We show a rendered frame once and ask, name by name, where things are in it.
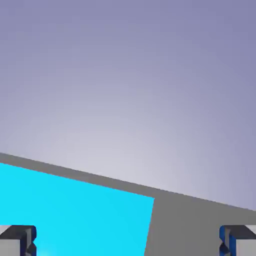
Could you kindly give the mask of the large cyan box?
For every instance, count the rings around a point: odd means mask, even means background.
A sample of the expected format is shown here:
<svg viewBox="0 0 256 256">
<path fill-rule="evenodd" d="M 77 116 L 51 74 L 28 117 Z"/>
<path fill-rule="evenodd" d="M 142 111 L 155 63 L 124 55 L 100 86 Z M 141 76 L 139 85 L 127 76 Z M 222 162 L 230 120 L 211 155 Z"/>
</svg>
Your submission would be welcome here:
<svg viewBox="0 0 256 256">
<path fill-rule="evenodd" d="M 33 225 L 38 256 L 144 256 L 154 199 L 0 163 L 0 225 Z"/>
</svg>

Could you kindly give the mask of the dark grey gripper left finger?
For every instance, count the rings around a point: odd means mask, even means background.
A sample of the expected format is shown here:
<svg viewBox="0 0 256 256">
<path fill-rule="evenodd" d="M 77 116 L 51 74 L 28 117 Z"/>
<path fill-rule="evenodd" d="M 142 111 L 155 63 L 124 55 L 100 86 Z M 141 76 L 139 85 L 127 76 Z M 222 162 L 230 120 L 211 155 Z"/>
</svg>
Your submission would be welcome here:
<svg viewBox="0 0 256 256">
<path fill-rule="evenodd" d="M 0 256 L 37 256 L 34 225 L 0 225 Z"/>
</svg>

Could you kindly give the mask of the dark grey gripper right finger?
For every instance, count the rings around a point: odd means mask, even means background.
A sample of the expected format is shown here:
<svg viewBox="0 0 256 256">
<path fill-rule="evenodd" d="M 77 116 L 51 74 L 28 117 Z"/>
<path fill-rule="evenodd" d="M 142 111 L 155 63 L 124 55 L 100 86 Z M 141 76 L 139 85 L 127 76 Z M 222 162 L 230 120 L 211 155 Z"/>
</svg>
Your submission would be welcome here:
<svg viewBox="0 0 256 256">
<path fill-rule="evenodd" d="M 222 225 L 219 256 L 256 256 L 256 225 Z"/>
</svg>

